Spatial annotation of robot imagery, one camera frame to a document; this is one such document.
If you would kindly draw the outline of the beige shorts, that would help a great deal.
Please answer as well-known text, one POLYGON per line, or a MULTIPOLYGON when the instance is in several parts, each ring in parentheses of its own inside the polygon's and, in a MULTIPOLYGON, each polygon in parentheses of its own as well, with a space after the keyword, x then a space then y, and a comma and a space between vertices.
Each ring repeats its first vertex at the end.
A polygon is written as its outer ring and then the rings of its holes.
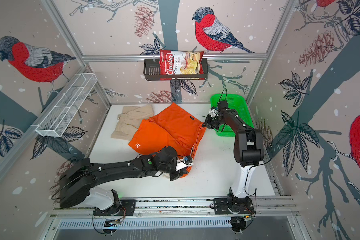
POLYGON ((152 105, 123 107, 122 113, 118 115, 116 128, 111 134, 111 138, 131 141, 142 121, 153 116, 152 105))

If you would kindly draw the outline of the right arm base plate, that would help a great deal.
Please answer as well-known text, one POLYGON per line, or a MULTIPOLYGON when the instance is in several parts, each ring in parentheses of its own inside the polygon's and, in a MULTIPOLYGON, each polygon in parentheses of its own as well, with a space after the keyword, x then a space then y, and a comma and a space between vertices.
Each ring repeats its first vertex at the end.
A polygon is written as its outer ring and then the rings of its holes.
POLYGON ((213 199, 213 209, 216 215, 252 215, 255 212, 252 199, 237 198, 229 202, 227 198, 213 199))

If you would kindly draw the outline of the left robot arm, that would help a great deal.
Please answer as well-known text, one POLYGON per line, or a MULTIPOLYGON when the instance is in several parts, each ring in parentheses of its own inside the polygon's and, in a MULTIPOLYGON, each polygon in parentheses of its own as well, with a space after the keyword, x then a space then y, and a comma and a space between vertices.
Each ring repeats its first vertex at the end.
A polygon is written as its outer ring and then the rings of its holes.
POLYGON ((99 210, 109 210, 121 204, 117 192, 97 190, 97 186, 122 179, 159 177, 161 174, 168 174, 170 180, 174 181, 188 174, 186 168, 192 165, 191 156, 180 156, 170 146, 125 162, 99 164, 84 159, 60 176, 60 187, 53 199, 59 200, 63 209, 86 203, 99 210))

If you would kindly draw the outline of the orange shorts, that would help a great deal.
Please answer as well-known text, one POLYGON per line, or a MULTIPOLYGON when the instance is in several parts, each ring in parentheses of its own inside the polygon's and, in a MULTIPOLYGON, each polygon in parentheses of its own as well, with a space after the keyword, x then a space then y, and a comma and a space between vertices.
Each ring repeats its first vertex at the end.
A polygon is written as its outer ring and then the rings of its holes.
POLYGON ((129 142, 129 146, 140 157, 130 162, 128 177, 152 177, 157 170, 151 154, 165 146, 173 147, 178 156, 191 156, 194 159, 205 131, 201 121, 175 103, 159 114, 143 120, 129 142))

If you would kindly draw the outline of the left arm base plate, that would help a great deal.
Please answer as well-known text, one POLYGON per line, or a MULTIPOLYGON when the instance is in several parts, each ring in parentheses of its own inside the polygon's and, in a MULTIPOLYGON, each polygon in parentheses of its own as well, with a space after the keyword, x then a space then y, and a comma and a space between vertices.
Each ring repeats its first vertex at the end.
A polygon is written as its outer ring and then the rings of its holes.
POLYGON ((110 216, 133 216, 137 201, 134 199, 122 199, 118 204, 112 205, 106 210, 96 208, 94 210, 95 217, 110 217, 110 216))

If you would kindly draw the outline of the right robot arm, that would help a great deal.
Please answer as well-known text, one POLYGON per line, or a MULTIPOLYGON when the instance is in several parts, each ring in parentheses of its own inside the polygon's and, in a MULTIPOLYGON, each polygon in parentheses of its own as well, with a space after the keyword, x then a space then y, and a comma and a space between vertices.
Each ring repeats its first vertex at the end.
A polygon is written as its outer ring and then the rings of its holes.
POLYGON ((263 135, 259 129, 247 124, 236 110, 229 108, 227 101, 218 101, 217 108, 211 109, 202 127, 218 130, 229 126, 235 133, 234 159, 240 165, 240 176, 236 178, 227 195, 228 205, 237 205, 240 198, 250 197, 247 183, 261 161, 264 159, 263 135))

